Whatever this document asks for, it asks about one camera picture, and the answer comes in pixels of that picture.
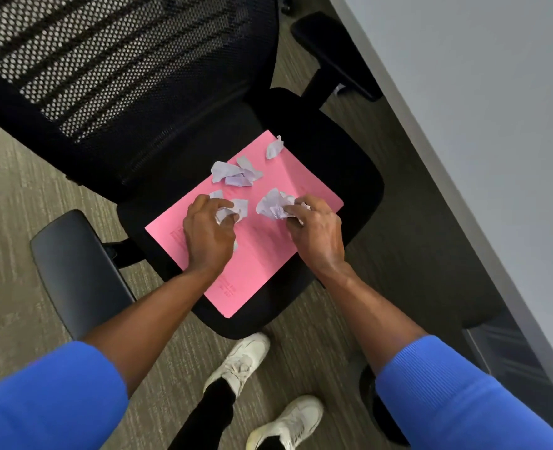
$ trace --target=left hand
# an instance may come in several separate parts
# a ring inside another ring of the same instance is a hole
[[[211,199],[206,194],[197,196],[189,205],[183,220],[189,250],[187,271],[202,271],[217,277],[233,256],[233,227],[239,215],[229,215],[219,225],[216,223],[216,211],[223,207],[232,208],[233,202]]]

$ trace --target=blue shirt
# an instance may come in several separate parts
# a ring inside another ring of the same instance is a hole
[[[553,429],[433,336],[403,349],[377,391],[414,449],[553,449]],[[127,392],[95,348],[70,342],[0,382],[0,449],[97,450]]]

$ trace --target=gray desk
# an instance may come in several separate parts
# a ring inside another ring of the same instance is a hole
[[[553,0],[331,0],[553,382]]]

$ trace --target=pink folder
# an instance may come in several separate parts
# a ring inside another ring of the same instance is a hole
[[[266,147],[274,140],[271,132],[265,131],[228,161],[236,164],[235,159],[244,155],[256,169],[264,172],[264,176],[255,181],[253,186],[232,187],[225,185],[224,180],[212,183],[212,177],[209,176],[145,228],[184,270],[189,261],[183,219],[194,199],[199,194],[222,189],[225,199],[250,201],[247,218],[235,225],[239,248],[222,275],[205,293],[225,318],[233,316],[297,251],[285,221],[273,221],[256,213],[256,205],[268,191],[278,188],[296,197],[314,194],[325,199],[333,211],[343,207],[343,201],[287,148],[276,158],[266,159]]]

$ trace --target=black armrest pad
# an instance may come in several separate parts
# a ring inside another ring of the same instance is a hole
[[[41,280],[70,335],[79,339],[134,302],[85,215],[72,210],[31,240]]]
[[[340,22],[322,12],[315,12],[291,25],[291,34],[318,59],[321,66],[330,67],[339,73],[343,84],[355,89],[369,101],[376,101],[383,96],[377,81]]]

